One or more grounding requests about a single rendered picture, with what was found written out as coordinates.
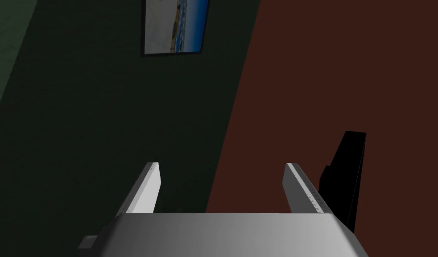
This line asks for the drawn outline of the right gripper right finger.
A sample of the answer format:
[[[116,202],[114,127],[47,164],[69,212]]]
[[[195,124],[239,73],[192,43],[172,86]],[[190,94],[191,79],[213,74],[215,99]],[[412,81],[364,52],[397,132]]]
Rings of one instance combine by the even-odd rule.
[[[297,163],[285,165],[282,186],[291,213],[333,213]]]

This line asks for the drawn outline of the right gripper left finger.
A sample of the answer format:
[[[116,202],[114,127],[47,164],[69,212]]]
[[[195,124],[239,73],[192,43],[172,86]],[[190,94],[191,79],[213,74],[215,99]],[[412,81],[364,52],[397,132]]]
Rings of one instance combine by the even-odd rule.
[[[118,210],[125,213],[153,213],[161,187],[158,162],[148,162]]]

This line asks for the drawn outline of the black flat box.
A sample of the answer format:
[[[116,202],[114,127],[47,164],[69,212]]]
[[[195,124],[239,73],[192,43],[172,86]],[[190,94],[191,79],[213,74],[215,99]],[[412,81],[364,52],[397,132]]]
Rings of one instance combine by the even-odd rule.
[[[366,133],[346,131],[319,180],[320,196],[351,232],[355,231],[365,144]]]

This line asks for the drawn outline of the framed beach picture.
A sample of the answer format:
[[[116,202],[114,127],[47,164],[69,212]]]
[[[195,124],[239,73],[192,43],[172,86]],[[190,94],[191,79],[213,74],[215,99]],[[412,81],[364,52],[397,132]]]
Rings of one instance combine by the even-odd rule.
[[[140,0],[140,55],[199,54],[210,0]]]

